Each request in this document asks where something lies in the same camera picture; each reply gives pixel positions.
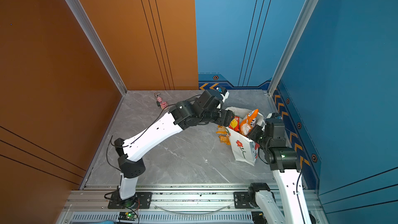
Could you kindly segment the orange snack bag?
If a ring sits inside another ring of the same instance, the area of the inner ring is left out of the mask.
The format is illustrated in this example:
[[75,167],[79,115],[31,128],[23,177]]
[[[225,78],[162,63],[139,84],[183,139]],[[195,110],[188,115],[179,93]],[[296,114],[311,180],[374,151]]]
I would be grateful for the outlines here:
[[249,132],[256,126],[258,113],[258,109],[253,110],[249,112],[246,117],[241,121],[239,125],[239,132],[241,135],[247,136]]

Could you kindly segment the white floral paper bag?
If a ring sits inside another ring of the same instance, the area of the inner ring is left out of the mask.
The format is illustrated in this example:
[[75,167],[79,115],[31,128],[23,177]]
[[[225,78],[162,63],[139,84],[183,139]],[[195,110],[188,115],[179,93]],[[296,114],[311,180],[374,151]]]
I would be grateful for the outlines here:
[[[237,107],[228,107],[227,110],[233,111],[235,116],[241,118],[241,121],[246,117],[249,112],[252,111]],[[256,125],[264,126],[264,116],[261,113],[258,113]],[[239,162],[245,162],[251,166],[254,166],[259,155],[260,145],[250,140],[248,136],[243,136],[240,133],[229,129],[229,126],[226,128],[228,131],[228,137],[231,142],[231,147],[235,160]]]

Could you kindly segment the red yellow snack packet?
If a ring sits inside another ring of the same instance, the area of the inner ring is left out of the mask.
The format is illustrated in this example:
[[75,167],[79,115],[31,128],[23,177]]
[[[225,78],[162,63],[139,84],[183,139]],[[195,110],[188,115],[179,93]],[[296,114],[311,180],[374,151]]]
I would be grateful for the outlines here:
[[240,132],[240,121],[241,121],[241,118],[238,116],[235,116],[229,124],[229,129],[239,133]]

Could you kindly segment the small orange snack packet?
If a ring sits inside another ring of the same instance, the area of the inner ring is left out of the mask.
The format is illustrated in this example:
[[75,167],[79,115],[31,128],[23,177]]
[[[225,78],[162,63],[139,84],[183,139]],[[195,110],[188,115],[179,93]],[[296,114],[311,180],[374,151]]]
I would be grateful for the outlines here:
[[216,133],[224,136],[228,135],[227,128],[221,125],[218,126]]

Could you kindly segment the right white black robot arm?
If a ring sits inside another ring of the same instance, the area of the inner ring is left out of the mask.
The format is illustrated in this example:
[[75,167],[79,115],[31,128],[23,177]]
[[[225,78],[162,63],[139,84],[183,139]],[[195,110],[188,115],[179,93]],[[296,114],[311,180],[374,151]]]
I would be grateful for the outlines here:
[[297,152],[288,146],[285,124],[278,113],[269,114],[264,126],[256,126],[248,137],[260,145],[266,164],[277,182],[282,208],[266,183],[252,183],[248,188],[249,203],[259,208],[267,224],[313,224],[302,183],[302,169]]

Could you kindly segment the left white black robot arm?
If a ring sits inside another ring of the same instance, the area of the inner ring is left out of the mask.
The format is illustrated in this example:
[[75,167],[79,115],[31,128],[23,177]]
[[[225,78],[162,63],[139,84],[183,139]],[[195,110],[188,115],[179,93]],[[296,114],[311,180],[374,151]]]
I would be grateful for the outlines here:
[[197,125],[214,123],[228,127],[235,117],[231,110],[223,109],[229,97],[224,87],[205,90],[201,95],[169,106],[144,131],[127,140],[117,139],[114,147],[119,155],[121,182],[117,193],[122,201],[135,200],[138,177],[145,171],[143,156],[171,136]]

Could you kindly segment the orange cone snack packet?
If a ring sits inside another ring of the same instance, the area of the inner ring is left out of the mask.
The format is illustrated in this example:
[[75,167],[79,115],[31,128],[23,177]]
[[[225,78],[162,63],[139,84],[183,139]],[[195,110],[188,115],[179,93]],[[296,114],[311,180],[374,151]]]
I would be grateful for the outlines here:
[[219,136],[219,140],[220,140],[221,143],[224,143],[226,145],[231,146],[230,139],[229,139],[229,137],[227,135],[220,135]]

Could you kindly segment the green circuit board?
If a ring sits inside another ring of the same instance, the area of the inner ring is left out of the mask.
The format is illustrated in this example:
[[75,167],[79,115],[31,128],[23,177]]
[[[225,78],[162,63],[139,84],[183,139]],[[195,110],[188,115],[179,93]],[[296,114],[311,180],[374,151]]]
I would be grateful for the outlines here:
[[139,222],[138,216],[133,212],[120,212],[118,222]]

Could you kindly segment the pink keychain toy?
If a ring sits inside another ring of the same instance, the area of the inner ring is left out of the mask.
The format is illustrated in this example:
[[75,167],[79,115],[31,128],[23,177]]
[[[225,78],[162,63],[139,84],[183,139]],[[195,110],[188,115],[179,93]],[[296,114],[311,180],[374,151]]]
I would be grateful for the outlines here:
[[168,103],[165,102],[162,98],[161,98],[161,94],[160,93],[155,93],[154,94],[156,102],[157,102],[157,106],[160,107],[162,110],[165,110],[168,108]]

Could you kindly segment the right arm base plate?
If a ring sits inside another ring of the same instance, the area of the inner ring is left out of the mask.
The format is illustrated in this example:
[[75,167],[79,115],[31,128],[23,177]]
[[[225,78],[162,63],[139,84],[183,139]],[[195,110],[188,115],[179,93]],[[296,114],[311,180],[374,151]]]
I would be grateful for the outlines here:
[[234,192],[233,199],[236,209],[258,208],[253,202],[251,202],[248,192]]

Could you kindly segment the aluminium mounting rail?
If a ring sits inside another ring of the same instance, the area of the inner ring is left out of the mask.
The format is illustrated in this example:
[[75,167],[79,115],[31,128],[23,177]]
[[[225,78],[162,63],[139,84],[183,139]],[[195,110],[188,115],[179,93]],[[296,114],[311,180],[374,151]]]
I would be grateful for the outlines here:
[[265,224],[258,208],[236,209],[233,193],[248,191],[248,184],[152,185],[137,192],[152,192],[149,209],[136,209],[139,222],[118,222],[120,212],[109,209],[104,195],[115,186],[88,186],[72,191],[57,220],[58,224]]

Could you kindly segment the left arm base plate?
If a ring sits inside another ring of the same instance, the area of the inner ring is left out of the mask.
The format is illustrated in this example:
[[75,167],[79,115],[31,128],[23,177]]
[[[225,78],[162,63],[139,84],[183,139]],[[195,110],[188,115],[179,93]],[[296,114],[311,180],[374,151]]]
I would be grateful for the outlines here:
[[133,197],[122,200],[119,196],[119,192],[113,191],[105,194],[104,198],[108,200],[109,209],[149,209],[152,200],[152,192],[137,192]]

